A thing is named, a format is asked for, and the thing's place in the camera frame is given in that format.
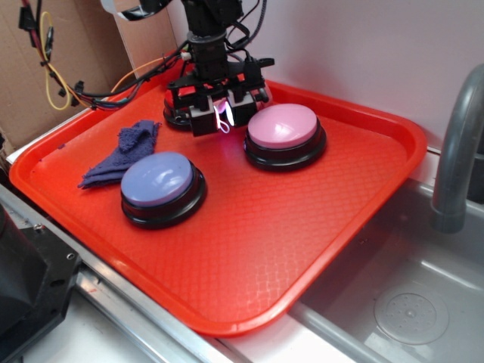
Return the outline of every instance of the red tray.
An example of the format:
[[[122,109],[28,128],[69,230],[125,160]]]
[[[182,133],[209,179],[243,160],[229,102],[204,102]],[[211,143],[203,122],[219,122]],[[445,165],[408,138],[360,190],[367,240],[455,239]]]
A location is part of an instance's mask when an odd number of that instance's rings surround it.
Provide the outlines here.
[[[406,119],[270,82],[275,101],[318,114],[327,149],[299,171],[264,172],[245,158],[245,128],[194,138],[167,127],[162,85],[169,77],[146,84],[115,113],[78,116],[23,153],[10,177],[90,250],[201,334],[234,336],[284,314],[426,152],[424,134]],[[119,185],[77,188],[89,167],[117,146],[120,129],[140,119],[162,122],[156,151],[184,154],[209,187],[194,216],[165,230],[131,225],[120,208]]]

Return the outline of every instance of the stainless steel sink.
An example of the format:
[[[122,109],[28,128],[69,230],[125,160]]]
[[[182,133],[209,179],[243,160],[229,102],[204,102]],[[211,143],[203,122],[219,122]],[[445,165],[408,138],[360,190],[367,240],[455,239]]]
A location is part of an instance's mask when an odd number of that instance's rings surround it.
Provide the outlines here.
[[[290,314],[356,361],[484,361],[484,209],[442,234],[431,197],[408,180]]]

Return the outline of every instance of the sink drain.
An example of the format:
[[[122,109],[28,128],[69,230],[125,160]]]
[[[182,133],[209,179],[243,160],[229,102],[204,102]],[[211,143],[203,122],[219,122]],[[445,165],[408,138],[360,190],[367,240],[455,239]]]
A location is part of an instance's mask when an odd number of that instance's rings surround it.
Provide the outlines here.
[[[427,344],[444,334],[448,326],[445,303],[432,291],[406,284],[385,291],[375,302],[378,326],[405,344]]]

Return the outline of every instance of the white wall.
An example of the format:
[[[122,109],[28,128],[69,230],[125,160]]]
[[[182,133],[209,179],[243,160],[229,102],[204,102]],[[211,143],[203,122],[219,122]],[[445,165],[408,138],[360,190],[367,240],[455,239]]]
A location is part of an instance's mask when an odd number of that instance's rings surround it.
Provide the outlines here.
[[[179,43],[181,2],[169,13]],[[267,79],[406,117],[439,147],[465,77],[484,63],[484,1],[269,0],[249,49],[275,58]]]

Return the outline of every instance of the towel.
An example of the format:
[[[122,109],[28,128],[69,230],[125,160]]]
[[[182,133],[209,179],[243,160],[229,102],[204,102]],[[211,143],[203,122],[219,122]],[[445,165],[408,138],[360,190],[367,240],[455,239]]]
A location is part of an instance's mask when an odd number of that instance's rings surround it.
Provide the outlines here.
[[[118,134],[118,147],[82,177],[78,188],[91,188],[120,182],[125,171],[154,152],[159,123],[143,119]]]

